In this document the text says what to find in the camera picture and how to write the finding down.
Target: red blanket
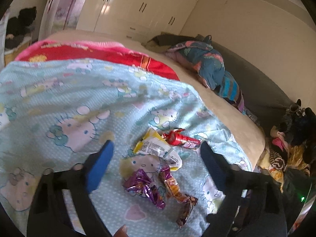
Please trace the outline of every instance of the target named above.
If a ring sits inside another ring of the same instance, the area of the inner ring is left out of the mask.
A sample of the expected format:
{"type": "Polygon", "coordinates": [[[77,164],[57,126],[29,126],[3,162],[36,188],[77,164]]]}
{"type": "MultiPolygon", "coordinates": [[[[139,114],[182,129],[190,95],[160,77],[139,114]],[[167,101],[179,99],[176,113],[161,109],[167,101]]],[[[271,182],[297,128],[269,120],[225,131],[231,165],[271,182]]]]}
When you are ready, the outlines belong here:
{"type": "Polygon", "coordinates": [[[76,41],[61,43],[43,40],[25,49],[15,60],[44,62],[84,58],[141,67],[156,75],[179,81],[177,74],[166,64],[156,61],[146,54],[127,49],[118,42],[76,41]]]}

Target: wardrobe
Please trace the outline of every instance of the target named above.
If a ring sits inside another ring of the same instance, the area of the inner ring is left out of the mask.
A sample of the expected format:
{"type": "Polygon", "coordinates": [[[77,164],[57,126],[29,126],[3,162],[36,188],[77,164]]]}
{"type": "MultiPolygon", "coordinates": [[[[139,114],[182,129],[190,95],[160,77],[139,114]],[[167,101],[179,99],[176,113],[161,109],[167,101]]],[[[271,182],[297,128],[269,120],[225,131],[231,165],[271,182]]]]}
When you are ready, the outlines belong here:
{"type": "Polygon", "coordinates": [[[197,0],[48,0],[40,39],[76,28],[146,42],[179,34],[197,0]]]}

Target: purple candy wrapper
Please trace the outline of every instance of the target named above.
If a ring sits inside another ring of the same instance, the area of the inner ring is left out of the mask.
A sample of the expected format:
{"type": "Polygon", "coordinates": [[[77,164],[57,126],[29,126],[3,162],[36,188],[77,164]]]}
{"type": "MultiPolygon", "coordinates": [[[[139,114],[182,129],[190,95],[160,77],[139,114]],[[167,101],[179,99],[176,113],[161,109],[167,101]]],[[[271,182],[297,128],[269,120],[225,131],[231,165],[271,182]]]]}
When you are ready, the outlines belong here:
{"type": "Polygon", "coordinates": [[[145,194],[157,208],[165,208],[166,204],[160,196],[158,188],[143,169],[135,171],[124,183],[124,187],[127,191],[134,191],[139,195],[145,194]]]}

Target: fingernail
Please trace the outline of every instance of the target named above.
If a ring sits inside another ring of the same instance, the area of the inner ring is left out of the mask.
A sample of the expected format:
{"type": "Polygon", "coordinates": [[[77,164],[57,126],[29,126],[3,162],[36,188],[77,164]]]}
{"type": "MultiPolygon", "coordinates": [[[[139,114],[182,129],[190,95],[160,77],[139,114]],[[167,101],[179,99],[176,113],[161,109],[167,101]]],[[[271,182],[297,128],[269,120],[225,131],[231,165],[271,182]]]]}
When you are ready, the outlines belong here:
{"type": "Polygon", "coordinates": [[[123,225],[121,229],[124,233],[127,233],[127,230],[128,230],[127,225],[123,225]]]}

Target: red snack package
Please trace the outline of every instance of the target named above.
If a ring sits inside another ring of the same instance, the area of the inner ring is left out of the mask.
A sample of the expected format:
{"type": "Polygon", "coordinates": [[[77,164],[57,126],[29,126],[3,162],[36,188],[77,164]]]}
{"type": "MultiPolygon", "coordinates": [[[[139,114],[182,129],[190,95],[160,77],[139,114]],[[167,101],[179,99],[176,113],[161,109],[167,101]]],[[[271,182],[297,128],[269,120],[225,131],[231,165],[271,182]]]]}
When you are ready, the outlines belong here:
{"type": "Polygon", "coordinates": [[[181,146],[186,149],[197,149],[200,147],[200,140],[180,134],[182,131],[184,131],[182,128],[171,130],[167,134],[162,134],[162,138],[170,145],[181,146]]]}

